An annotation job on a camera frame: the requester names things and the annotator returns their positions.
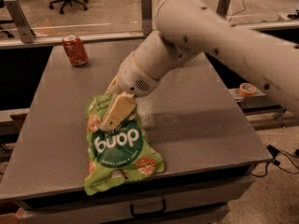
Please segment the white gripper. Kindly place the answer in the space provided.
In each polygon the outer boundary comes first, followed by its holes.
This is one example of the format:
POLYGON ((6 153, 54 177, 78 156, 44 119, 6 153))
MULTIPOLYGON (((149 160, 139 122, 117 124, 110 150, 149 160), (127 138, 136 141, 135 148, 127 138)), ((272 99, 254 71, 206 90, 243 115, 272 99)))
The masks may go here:
POLYGON ((100 129, 104 132, 113 131, 134 111, 136 106, 135 96, 144 97, 149 95, 158 87, 159 83, 159 80, 148 76, 138 66, 135 55, 131 52, 121 63, 117 76, 112 79, 106 90, 106 94, 113 94, 117 93, 120 87, 126 92, 112 95, 100 129))

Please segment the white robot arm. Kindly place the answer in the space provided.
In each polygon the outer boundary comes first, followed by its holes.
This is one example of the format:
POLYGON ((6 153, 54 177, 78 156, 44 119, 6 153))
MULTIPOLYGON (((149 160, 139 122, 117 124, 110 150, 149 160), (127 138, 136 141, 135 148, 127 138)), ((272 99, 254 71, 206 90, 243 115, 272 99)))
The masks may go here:
POLYGON ((161 0, 157 29, 121 63, 100 129, 114 130, 172 69, 204 52, 273 101, 299 115, 299 49, 292 42, 233 26, 200 0, 161 0))

